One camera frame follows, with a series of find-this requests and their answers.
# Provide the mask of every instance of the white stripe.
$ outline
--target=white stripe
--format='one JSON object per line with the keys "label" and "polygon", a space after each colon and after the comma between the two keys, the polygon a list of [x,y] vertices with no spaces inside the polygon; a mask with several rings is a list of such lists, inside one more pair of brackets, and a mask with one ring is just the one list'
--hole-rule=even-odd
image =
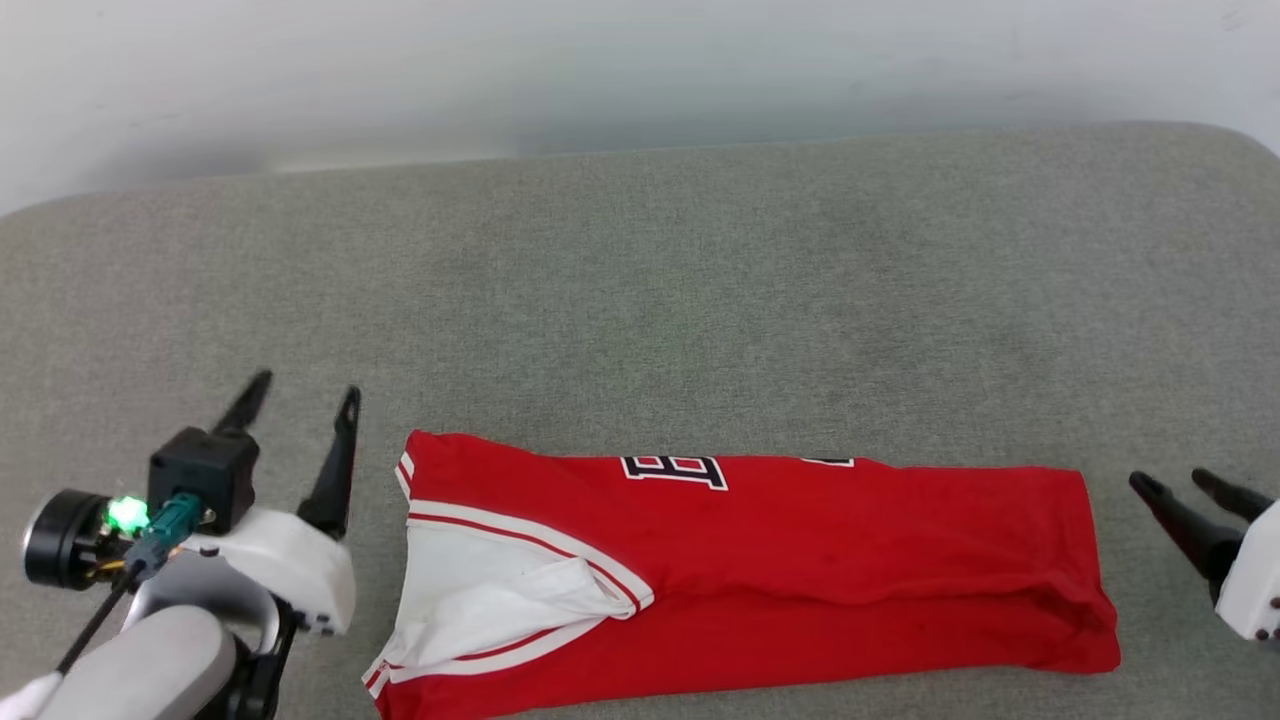
{"label": "white stripe", "polygon": [[[649,583],[645,583],[640,578],[640,575],[632,573],[626,565],[618,562],[617,560],[609,557],[608,555],[600,552],[599,550],[586,544],[585,542],[575,537],[567,536],[559,530],[553,530],[552,528],[548,528],[547,525],[543,525],[540,523],[534,523],[532,520],[524,520],[520,518],[512,518],[511,515],[499,515],[498,512],[489,512],[488,510],[479,510],[476,507],[467,507],[466,505],[434,502],[430,500],[411,500],[408,502],[408,511],[422,515],[438,515],[440,518],[451,518],[454,520],[466,520],[468,523],[475,523],[477,525],[485,525],[489,528],[506,530],[508,533],[518,533],[522,536],[529,536],[531,538],[538,538],[552,547],[568,552],[575,557],[582,557],[590,560],[591,562],[600,566],[600,569],[605,570],[607,573],[617,578],[617,580],[622,583],[631,592],[631,594],[635,596],[636,602],[640,603],[640,610],[644,610],[645,607],[649,607],[653,603],[653,588],[650,588]],[[430,524],[433,527],[447,527],[449,529],[457,529],[457,530],[472,529],[463,525],[451,525],[448,523],[443,524],[431,523],[430,520],[420,520],[416,518],[411,518],[408,520],[408,524],[410,525]],[[476,530],[476,532],[492,539],[500,539],[506,542],[521,542],[518,538],[512,538],[503,534],[484,533],[483,530]],[[534,543],[521,542],[521,544],[525,547],[531,547],[547,552],[545,548]],[[605,582],[611,585],[613,584],[609,583],[609,579],[605,577],[600,575],[596,577],[602,582]]]}
{"label": "white stripe", "polygon": [[804,460],[805,462],[815,462],[818,465],[826,465],[828,468],[852,468],[858,462],[856,457],[850,457],[849,460],[836,460],[835,462],[818,460],[817,457],[800,457],[800,460]]}
{"label": "white stripe", "polygon": [[404,479],[404,473],[401,473],[399,465],[396,466],[396,480],[401,484],[401,491],[404,492],[404,500],[408,500],[408,480]]}
{"label": "white stripe", "polygon": [[383,670],[383,673],[378,675],[378,679],[374,680],[374,684],[369,687],[369,694],[374,696],[375,698],[383,694],[383,688],[387,685],[387,683],[390,682],[390,679],[392,679],[390,670],[389,669]]}
{"label": "white stripe", "polygon": [[374,660],[374,664],[369,666],[369,670],[365,670],[365,674],[360,676],[360,682],[367,685],[369,679],[372,678],[374,673],[376,673],[378,669],[381,666],[383,666],[383,656],[379,655],[378,659]]}
{"label": "white stripe", "polygon": [[[426,667],[389,667],[383,670],[383,680],[389,678],[393,683],[403,683],[404,680],[412,680],[413,678],[421,678],[424,675],[481,675],[495,670],[506,670],[507,667],[522,665],[530,660],[536,660],[549,652],[564,647],[566,644],[589,633],[604,620],[604,618],[591,618],[590,620],[581,620],[579,623],[564,625],[563,628],[556,628],[550,633],[547,633],[526,646],[493,655],[490,657],[481,657],[477,660],[447,660]],[[374,687],[381,691],[380,684],[375,683]]]}

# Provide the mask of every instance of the folded jersey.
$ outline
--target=folded jersey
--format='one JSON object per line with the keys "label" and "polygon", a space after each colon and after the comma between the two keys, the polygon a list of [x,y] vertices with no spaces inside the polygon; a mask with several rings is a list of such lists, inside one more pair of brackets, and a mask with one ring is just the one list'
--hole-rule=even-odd
{"label": "folded jersey", "polygon": [[864,459],[547,457],[415,432],[390,719],[1120,661],[1083,478]]}

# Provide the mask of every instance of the black cable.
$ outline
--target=black cable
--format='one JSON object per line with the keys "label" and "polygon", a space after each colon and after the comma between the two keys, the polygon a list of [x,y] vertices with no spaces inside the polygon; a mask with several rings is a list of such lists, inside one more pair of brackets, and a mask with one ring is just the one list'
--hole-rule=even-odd
{"label": "black cable", "polygon": [[111,585],[110,594],[108,594],[106,600],[102,601],[102,605],[99,606],[97,612],[88,619],[88,624],[84,625],[79,637],[76,638],[74,643],[72,643],[72,648],[67,651],[67,655],[63,656],[63,661],[58,664],[59,673],[65,675],[70,671],[72,665],[76,664],[79,655],[84,652],[86,647],[88,647],[88,641],[93,639],[93,633],[102,626],[102,623],[106,621],[106,616],[115,609],[115,603],[120,602],[120,598],[124,597],[124,591],[129,589],[129,585],[133,584],[133,580],[137,579],[138,573],[141,573],[143,568],[146,568],[145,562],[134,562],[133,566],[129,568],[128,573],[115,580],[115,584]]}

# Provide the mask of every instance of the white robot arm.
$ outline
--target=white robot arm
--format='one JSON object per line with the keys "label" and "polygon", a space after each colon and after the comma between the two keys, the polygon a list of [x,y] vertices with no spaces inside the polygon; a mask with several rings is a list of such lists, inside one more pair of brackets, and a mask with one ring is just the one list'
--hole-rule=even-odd
{"label": "white robot arm", "polygon": [[1219,507],[1243,518],[1242,533],[1190,510],[1174,492],[1142,471],[1129,486],[1142,497],[1201,577],[1208,580],[1213,610],[1238,635],[1249,641],[1280,639],[1280,505],[1253,489],[1231,484],[1198,468],[1196,487]]}
{"label": "white robot arm", "polygon": [[[244,430],[269,383],[260,373],[211,432],[187,428],[152,456],[145,528],[122,528],[110,498],[79,491],[36,514],[27,578],[113,591],[58,670],[0,701],[0,720],[269,720],[294,634],[347,632],[356,583],[340,541],[360,391],[347,391],[315,489],[291,514],[252,507],[257,445]],[[120,633],[77,662],[125,592]],[[232,623],[259,633],[255,647]]]}

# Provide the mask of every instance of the printed number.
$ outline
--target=printed number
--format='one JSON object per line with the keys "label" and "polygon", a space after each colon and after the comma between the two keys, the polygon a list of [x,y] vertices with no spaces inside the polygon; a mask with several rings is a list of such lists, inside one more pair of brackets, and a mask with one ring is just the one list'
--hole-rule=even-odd
{"label": "printed number", "polygon": [[728,483],[714,457],[675,457],[640,455],[622,459],[622,469],[632,480],[684,480],[727,491]]}

